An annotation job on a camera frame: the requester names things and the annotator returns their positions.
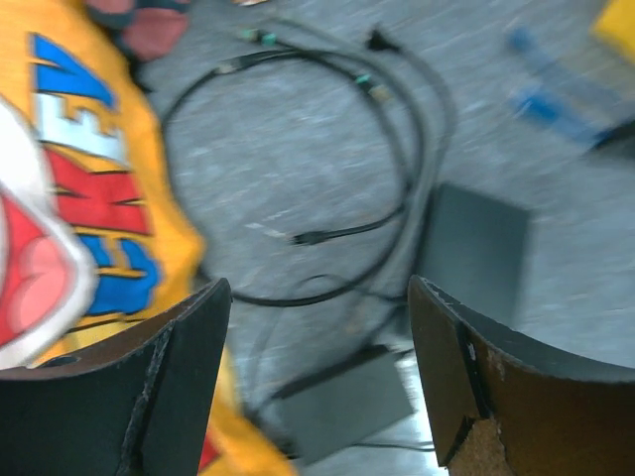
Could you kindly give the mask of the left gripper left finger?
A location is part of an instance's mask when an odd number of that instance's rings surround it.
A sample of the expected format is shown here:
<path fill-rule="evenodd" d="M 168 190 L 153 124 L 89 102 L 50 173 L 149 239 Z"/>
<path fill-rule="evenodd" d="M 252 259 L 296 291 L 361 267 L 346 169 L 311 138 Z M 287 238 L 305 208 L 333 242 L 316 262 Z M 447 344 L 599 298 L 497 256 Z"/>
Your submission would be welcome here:
<path fill-rule="evenodd" d="M 193 475 L 231 308 L 224 279 L 39 367 L 1 374 L 5 475 Z"/>

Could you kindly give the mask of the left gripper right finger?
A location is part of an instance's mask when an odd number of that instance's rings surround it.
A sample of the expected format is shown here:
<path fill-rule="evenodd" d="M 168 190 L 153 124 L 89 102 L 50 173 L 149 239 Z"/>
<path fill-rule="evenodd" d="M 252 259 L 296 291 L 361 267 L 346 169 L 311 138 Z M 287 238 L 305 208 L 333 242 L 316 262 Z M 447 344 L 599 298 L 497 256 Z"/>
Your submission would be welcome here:
<path fill-rule="evenodd" d="M 409 311 L 437 462 L 452 475 L 630 475 L 634 372 L 484 316 L 414 277 Z"/>

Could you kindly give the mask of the black power adapter brick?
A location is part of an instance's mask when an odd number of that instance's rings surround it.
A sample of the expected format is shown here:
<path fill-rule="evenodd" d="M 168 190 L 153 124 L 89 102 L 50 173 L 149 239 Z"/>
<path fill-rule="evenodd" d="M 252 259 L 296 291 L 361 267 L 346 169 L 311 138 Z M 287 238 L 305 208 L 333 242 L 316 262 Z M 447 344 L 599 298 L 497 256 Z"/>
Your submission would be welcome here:
<path fill-rule="evenodd" d="M 288 430 L 283 453 L 315 463 L 409 417 L 396 361 L 385 346 L 367 347 L 276 392 L 274 407 Z"/>

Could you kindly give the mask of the black network switch box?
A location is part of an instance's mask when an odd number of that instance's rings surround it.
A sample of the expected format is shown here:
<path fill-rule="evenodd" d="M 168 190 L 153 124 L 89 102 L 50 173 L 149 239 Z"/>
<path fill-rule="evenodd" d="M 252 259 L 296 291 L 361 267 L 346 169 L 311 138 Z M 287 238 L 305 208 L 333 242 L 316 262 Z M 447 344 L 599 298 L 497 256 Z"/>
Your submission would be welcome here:
<path fill-rule="evenodd" d="M 429 205 L 413 273 L 511 326 L 518 315 L 532 212 L 452 182 Z"/>

